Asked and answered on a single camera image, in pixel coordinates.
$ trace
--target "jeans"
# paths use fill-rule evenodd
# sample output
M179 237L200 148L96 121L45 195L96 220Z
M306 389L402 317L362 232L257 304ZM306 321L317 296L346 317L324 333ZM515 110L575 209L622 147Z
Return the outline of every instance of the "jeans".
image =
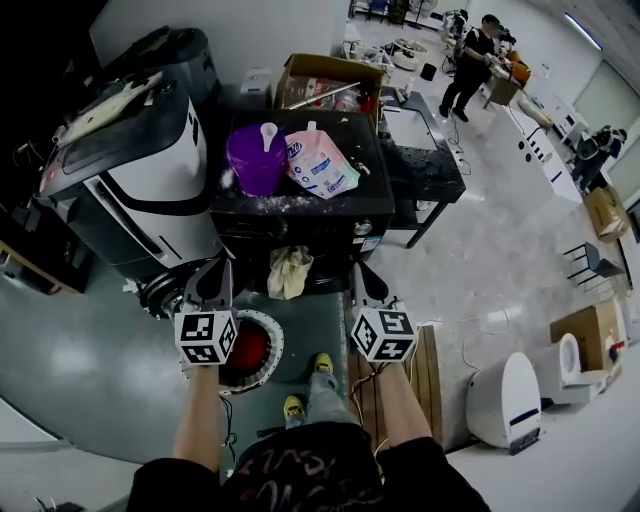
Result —
M360 423L347 411L344 402L338 396L338 381L328 372L315 372L311 375L308 414L291 416L287 419L287 429L301 427L311 423L332 421L334 423Z
M466 70L462 67L458 69L455 78L453 79L453 83L449 85L447 91L444 93L444 97L442 98L442 106L445 110L450 110L453 106L453 102L458 96L458 102L456 103L456 108L458 110L464 110L471 99L471 96L475 94L475 92L482 85L482 76L478 73L474 73L473 70Z

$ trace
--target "white table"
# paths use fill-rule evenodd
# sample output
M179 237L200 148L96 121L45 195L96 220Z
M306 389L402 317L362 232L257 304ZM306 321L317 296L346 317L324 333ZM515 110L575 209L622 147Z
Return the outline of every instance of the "white table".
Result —
M582 196L538 123L508 107L495 108L487 145L506 171L507 193L525 224L553 227L582 203Z

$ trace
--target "black clothing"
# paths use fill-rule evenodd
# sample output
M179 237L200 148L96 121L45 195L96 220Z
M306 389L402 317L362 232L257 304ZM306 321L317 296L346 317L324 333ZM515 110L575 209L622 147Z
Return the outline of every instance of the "black clothing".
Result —
M578 182L582 178L580 187L582 190L591 190L591 183L600 176L600 170L605 162L611 156L607 151L598 151L598 153L589 160L575 159L575 167L571 172L573 181Z
M378 456L358 425L316 423L251 446L224 485L194 462L159 459L136 471L127 510L430 510L488 511L478 492L431 438Z
M471 48L480 55L495 53L493 39L484 35L482 30L471 30L465 39L465 47ZM443 110L450 110L453 107L453 101L460 94L456 108L464 110L471 96L480 88L490 75L489 68L484 62L474 59L473 57L462 54L458 59L458 68L453 83L447 88L442 98Z

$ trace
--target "stool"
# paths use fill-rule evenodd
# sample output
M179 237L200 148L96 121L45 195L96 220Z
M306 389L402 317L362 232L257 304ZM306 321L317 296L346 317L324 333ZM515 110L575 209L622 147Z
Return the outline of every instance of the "stool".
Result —
M578 286L588 283L589 281L591 281L592 279L595 279L598 276L604 279L609 279L611 277L624 274L624 270L615 266L609 260L605 258L601 258L600 251L598 251L598 249L595 246L591 245L588 242L585 242L582 245L579 245L578 247L575 247L574 249L571 249L570 251L565 252L564 256L572 254L580 249L584 250L584 254L576 258L573 258L573 261L578 261L583 258L586 258L587 266L582 270L574 274L571 274L569 277L567 277L567 279L573 279L574 277L584 274L587 271L591 271L593 275L583 281L580 281L578 283Z

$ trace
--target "wooden board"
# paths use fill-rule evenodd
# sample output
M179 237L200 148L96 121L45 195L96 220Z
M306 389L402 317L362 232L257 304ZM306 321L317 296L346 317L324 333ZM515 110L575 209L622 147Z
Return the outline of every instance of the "wooden board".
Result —
M407 378L411 375L411 355L404 362ZM349 393L353 385L371 374L369 363L360 355L351 354L348 360ZM413 357L413 392L418 398L425 417L431 425L433 438L442 443L442 409L440 397L440 374L438 372L438 354L436 351L435 333L432 326L420 327L415 357ZM372 440L372 449L376 450L386 439L384 425L384 409L377 379L371 379L356 392L356 398L362 409L363 427ZM349 410L358 417L358 411L352 400Z

